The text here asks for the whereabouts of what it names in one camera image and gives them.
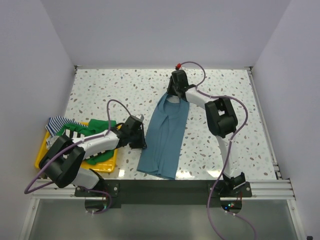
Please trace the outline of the blue ribbed tank top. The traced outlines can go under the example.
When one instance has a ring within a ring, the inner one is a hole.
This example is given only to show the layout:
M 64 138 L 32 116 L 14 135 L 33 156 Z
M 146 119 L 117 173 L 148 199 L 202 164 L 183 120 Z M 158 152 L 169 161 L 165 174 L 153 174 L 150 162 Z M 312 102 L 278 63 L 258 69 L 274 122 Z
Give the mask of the blue ribbed tank top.
M 171 100 L 165 93 L 158 101 L 148 124 L 137 171 L 174 180 L 188 120 L 190 104 L 180 98 Z

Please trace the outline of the black white striped tank top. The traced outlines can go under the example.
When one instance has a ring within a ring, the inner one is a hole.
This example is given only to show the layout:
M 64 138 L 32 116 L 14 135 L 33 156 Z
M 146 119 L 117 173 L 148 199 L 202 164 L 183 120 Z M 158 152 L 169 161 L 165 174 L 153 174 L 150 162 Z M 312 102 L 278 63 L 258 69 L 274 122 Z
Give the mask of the black white striped tank top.
M 82 137 L 88 137 L 92 135 L 92 133 L 89 130 L 85 130 L 84 128 L 80 130 L 80 132 L 72 131 L 70 129 L 65 128 L 61 133 L 57 133 L 55 136 L 51 136 L 46 139 L 46 149 L 49 150 L 55 141 L 58 139 L 58 137 L 66 135 L 67 137 L 73 139 L 73 138 L 82 138 Z M 96 165 L 97 163 L 105 162 L 114 156 L 114 150 L 108 150 L 103 152 L 98 152 L 93 155 L 88 156 L 84 160 L 89 165 Z

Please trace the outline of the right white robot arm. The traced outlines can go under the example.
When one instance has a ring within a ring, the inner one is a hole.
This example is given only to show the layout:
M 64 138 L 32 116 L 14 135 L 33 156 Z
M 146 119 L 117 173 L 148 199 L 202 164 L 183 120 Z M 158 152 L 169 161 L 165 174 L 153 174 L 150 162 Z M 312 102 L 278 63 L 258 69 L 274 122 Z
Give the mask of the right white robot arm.
M 182 69 L 171 73 L 167 93 L 205 110 L 208 129 L 217 139 L 223 168 L 222 180 L 214 185 L 214 191 L 233 197 L 246 182 L 241 168 L 238 151 L 232 147 L 234 134 L 238 133 L 238 118 L 231 99 L 227 96 L 206 96 L 189 84 L 187 74 Z

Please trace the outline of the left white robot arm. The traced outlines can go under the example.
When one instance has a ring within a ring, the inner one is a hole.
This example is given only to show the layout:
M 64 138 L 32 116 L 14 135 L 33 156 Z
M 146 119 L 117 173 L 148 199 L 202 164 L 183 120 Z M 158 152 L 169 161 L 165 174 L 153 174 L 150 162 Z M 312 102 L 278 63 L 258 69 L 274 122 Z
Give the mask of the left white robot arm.
M 66 135 L 59 136 L 51 148 L 38 164 L 42 170 L 51 159 L 67 148 L 58 156 L 44 173 L 59 188 L 70 184 L 85 187 L 92 196 L 99 196 L 104 190 L 104 184 L 99 181 L 100 175 L 93 169 L 84 169 L 82 162 L 98 153 L 112 151 L 129 145 L 133 149 L 145 149 L 144 116 L 131 115 L 120 126 L 111 127 L 101 133 L 91 136 L 70 138 Z

